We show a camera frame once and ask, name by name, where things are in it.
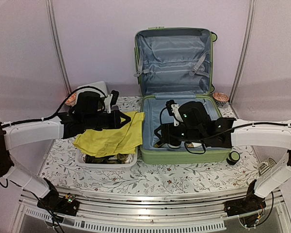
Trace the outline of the green hard-shell suitcase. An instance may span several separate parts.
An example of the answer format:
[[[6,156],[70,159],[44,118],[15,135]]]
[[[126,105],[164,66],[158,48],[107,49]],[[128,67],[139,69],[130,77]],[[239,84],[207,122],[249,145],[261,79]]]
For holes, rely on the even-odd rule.
[[[214,163],[226,161],[234,165],[239,154],[232,148],[205,148],[199,143],[181,143],[179,149],[162,144],[154,134],[161,123],[172,123],[166,102],[178,105],[201,102],[212,120],[222,115],[210,96],[212,85],[213,43],[217,35],[199,28],[158,28],[139,31],[135,35],[136,73],[143,95],[141,110],[143,143],[140,147],[144,162],[157,165],[170,161]]]

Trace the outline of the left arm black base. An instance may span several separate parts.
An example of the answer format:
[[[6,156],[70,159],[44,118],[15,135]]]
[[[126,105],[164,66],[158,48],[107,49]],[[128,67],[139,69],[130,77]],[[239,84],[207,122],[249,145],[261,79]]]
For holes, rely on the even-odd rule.
[[[46,178],[44,180],[48,184],[49,192],[44,198],[38,200],[37,207],[49,210],[52,213],[76,216],[80,206],[80,202],[76,200],[76,195],[67,193],[60,197],[55,186]]]

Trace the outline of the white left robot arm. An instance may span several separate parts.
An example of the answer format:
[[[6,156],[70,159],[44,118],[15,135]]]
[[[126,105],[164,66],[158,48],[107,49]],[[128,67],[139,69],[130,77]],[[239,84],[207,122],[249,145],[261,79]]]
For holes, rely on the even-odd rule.
[[[12,181],[20,187],[43,198],[51,210],[62,207],[62,199],[53,192],[51,182],[32,174],[10,155],[10,150],[18,146],[51,139],[67,139],[86,130],[120,129],[131,121],[131,117],[113,110],[118,92],[106,95],[96,87],[81,92],[76,103],[67,112],[59,109],[49,117],[3,123],[0,121],[0,177]]]

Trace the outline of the yellow black plaid cloth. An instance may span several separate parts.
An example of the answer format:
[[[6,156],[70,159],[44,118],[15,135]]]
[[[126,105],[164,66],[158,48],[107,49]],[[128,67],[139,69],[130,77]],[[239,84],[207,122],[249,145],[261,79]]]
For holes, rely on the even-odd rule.
[[[83,156],[83,160],[87,164],[129,164],[133,160],[131,154],[116,154],[104,157],[94,157],[88,154]]]

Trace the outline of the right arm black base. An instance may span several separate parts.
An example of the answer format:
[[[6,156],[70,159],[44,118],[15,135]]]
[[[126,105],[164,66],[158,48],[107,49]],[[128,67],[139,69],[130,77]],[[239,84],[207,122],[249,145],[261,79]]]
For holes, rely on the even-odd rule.
[[[227,216],[236,216],[261,210],[266,207],[265,198],[255,195],[254,186],[257,180],[253,180],[244,198],[228,200],[224,203],[224,211]]]

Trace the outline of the white perforated plastic basket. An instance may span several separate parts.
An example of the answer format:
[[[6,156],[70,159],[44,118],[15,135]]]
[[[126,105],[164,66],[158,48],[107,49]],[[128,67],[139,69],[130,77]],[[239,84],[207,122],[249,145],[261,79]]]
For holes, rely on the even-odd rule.
[[[105,157],[94,157],[76,151],[75,162],[77,165],[92,169],[129,169],[136,164],[138,154],[116,154]]]

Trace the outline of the white green drawer box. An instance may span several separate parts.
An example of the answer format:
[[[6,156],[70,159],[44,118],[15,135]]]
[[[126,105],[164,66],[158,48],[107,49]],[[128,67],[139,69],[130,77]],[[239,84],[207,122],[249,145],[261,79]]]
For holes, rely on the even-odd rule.
[[[101,97],[105,97],[108,95],[107,86],[104,81],[99,81],[95,83],[89,83],[89,84],[78,86],[78,88],[81,88],[81,87],[82,89],[76,92],[76,96],[78,96],[80,93],[85,92],[85,91],[99,93]]]

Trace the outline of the yellow garment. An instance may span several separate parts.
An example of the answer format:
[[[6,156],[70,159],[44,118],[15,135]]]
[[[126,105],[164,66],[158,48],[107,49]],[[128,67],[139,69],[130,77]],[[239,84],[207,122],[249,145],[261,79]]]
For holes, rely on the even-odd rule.
[[[144,112],[127,112],[131,122],[115,130],[86,130],[76,137],[73,145],[82,153],[94,157],[117,154],[135,154],[136,148],[143,143],[142,124]]]

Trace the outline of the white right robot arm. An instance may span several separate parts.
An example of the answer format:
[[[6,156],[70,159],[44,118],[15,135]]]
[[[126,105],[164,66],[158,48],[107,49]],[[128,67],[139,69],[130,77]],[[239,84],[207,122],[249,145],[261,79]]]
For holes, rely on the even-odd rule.
[[[253,182],[253,191],[241,201],[241,207],[251,212],[274,189],[291,178],[291,120],[258,122],[220,117],[212,120],[201,102],[183,105],[173,100],[166,103],[172,123],[161,123],[154,134],[162,144],[178,147],[181,143],[199,143],[202,148],[262,146],[285,148],[287,153],[278,164]]]

